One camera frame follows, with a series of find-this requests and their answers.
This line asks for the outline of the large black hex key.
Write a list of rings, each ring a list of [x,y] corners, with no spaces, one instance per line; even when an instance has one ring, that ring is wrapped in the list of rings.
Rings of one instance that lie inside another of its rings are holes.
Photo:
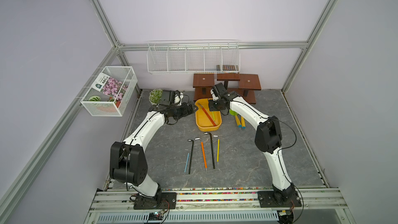
[[[213,143],[213,136],[210,132],[204,132],[205,135],[209,135],[210,138],[210,147],[211,147],[211,159],[212,159],[212,168],[215,170],[215,158],[214,158],[214,143]]]

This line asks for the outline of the teal garden fork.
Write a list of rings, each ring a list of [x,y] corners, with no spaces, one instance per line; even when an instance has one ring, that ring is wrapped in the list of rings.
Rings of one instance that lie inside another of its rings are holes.
[[[245,123],[245,119],[244,119],[243,116],[240,117],[240,127],[241,127],[242,129],[245,129],[245,128],[246,128],[246,123]]]

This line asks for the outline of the yellow plastic storage box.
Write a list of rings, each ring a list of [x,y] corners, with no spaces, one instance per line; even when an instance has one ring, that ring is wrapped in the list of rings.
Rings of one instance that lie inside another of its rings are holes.
[[[209,99],[199,99],[195,102],[198,110],[195,112],[195,120],[200,131],[216,131],[222,124],[220,112],[211,112],[208,105]]]

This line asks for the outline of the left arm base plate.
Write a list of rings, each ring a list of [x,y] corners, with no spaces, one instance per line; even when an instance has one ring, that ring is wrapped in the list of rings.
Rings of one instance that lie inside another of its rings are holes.
[[[136,194],[133,208],[135,210],[175,209],[176,203],[177,193],[175,192],[160,192],[154,197]]]

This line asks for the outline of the white potted green plant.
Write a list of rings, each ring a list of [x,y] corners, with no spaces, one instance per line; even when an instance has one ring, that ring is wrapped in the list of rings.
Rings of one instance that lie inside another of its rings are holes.
[[[162,89],[153,89],[150,93],[149,93],[149,101],[152,105],[157,105],[159,104],[161,98],[162,98],[162,93],[163,90]]]

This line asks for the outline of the flower seed packet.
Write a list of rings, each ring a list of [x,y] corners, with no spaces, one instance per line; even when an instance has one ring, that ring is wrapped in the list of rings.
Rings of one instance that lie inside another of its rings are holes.
[[[91,88],[113,98],[116,101],[122,101],[128,89],[128,85],[107,74],[99,73],[91,85]]]

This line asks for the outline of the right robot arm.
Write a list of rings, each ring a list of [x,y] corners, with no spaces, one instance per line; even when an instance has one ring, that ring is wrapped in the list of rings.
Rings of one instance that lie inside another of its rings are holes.
[[[222,83],[210,90],[209,100],[211,111],[231,110],[242,116],[255,129],[255,145],[263,152],[272,175],[273,198],[276,204],[290,202],[296,193],[290,179],[282,155],[282,131],[280,121],[275,116],[268,116],[256,110],[236,92],[229,92]]]

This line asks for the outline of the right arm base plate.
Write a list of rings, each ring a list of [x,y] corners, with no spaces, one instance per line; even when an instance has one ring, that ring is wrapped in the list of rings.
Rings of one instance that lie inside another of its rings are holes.
[[[299,194],[294,191],[258,191],[261,208],[293,208],[302,207]]]

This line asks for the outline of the brown wooden stand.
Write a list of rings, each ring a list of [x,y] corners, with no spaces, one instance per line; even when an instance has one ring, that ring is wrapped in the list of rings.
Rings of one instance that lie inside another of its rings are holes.
[[[256,104],[255,91],[262,89],[259,77],[256,74],[194,74],[194,101],[211,98],[211,88],[220,82],[224,83],[228,92],[235,91],[249,104]]]

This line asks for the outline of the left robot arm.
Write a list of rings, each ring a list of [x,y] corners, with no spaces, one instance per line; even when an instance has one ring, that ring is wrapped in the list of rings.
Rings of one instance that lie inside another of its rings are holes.
[[[109,176],[132,186],[141,196],[155,198],[160,186],[148,175],[145,150],[156,132],[172,118],[176,122],[194,114],[198,107],[192,101],[180,105],[153,105],[137,127],[122,142],[114,142],[110,149]]]

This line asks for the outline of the yellow hex key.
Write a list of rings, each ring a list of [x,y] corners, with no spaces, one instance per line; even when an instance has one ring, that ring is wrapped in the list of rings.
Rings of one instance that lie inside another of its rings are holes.
[[[216,162],[217,164],[219,163],[219,154],[220,154],[220,137],[218,135],[215,135],[214,138],[217,140],[217,156],[216,156]]]

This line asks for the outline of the red hex key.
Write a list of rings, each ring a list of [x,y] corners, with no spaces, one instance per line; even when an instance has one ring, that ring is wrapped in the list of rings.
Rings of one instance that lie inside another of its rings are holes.
[[[199,107],[202,109],[202,111],[204,112],[204,114],[207,116],[207,118],[209,119],[209,121],[211,122],[211,124],[212,124],[213,126],[216,126],[216,125],[214,125],[213,119],[210,117],[209,113],[206,111],[206,109],[203,107],[203,105],[200,104],[200,103],[198,103],[198,105],[199,105]]]

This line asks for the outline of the green garden trowel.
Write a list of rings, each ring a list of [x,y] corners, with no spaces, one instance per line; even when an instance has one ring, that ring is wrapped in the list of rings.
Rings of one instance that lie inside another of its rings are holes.
[[[230,115],[234,116],[237,126],[238,126],[239,128],[241,128],[242,125],[241,125],[240,119],[239,119],[239,117],[238,117],[238,113],[235,112],[235,111],[233,111],[233,110],[229,110],[229,113],[230,113]]]

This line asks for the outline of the aluminium mounting rail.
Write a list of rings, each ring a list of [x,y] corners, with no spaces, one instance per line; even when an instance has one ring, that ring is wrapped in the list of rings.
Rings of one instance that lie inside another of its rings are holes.
[[[86,224],[354,224],[338,188],[301,188],[285,205],[271,202],[269,188],[180,188],[165,190],[160,204],[135,191],[95,194]]]

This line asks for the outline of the orange hex key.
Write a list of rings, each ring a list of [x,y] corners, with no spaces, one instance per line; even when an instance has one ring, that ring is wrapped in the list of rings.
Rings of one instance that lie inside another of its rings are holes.
[[[207,166],[207,160],[206,160],[206,153],[205,153],[205,148],[204,148],[204,142],[201,140],[201,138],[195,138],[195,141],[200,142],[201,144],[201,150],[202,150],[202,156],[203,156],[203,162],[204,162],[204,168],[205,171],[208,171],[208,166]]]

